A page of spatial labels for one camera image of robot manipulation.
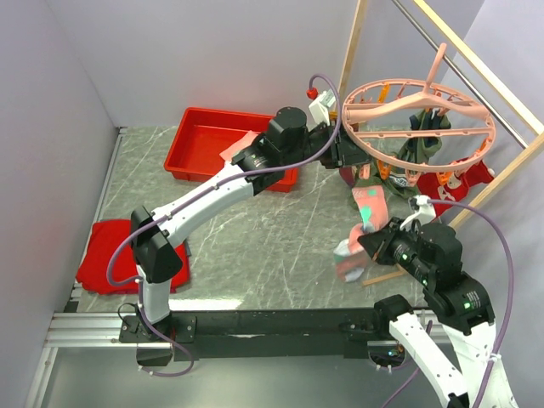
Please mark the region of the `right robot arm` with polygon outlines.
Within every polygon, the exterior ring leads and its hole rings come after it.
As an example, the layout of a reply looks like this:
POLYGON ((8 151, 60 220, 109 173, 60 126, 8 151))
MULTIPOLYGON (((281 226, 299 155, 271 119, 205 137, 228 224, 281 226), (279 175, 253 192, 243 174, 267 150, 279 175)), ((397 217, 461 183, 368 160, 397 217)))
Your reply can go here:
POLYGON ((496 349, 496 317, 488 292, 462 269, 462 244, 448 225, 391 218, 358 242, 377 264, 398 264, 422 285, 456 353, 453 364, 401 296, 375 304, 374 332, 399 341, 428 379, 443 407, 514 407, 517 404, 496 349))

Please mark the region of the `maroon sock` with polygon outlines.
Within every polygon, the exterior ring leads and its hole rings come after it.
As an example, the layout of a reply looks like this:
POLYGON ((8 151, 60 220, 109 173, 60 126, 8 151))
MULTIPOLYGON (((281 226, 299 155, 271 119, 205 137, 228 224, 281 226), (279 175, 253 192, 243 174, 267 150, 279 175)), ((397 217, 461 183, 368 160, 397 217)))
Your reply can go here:
POLYGON ((346 183, 349 188, 354 187, 354 173, 356 172, 355 167, 343 167, 339 169, 339 174, 342 180, 346 183))

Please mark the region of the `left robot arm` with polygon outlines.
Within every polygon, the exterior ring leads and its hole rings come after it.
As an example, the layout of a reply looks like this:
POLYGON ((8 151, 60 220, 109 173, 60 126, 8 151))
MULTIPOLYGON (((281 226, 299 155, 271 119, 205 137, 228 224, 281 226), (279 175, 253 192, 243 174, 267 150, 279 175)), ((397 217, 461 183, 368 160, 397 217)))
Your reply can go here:
POLYGON ((366 164, 370 159, 341 122, 321 122, 309 129, 302 110, 284 107, 248 146, 229 153, 223 168, 206 183, 151 212, 144 207, 135 209, 130 247, 141 279, 141 333, 152 342, 175 336, 168 300, 172 280, 184 266, 176 249, 194 230, 279 182, 299 162, 340 169, 366 164))

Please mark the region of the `pink patterned sock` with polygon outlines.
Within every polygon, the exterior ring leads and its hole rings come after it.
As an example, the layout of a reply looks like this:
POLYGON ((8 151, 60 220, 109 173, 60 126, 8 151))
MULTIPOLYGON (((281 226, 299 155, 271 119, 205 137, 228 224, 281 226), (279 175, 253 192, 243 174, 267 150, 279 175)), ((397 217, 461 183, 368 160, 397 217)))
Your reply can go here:
POLYGON ((360 215, 360 222, 333 250, 337 276, 346 283, 357 281, 369 262, 359 238, 380 230, 388 222, 388 208, 381 185, 354 187, 352 196, 360 215))
POLYGON ((241 150, 250 146, 253 140, 258 136, 258 133, 253 131, 247 132, 241 139, 234 142, 227 149, 223 150, 219 155, 225 162, 232 162, 234 156, 236 156, 241 150))

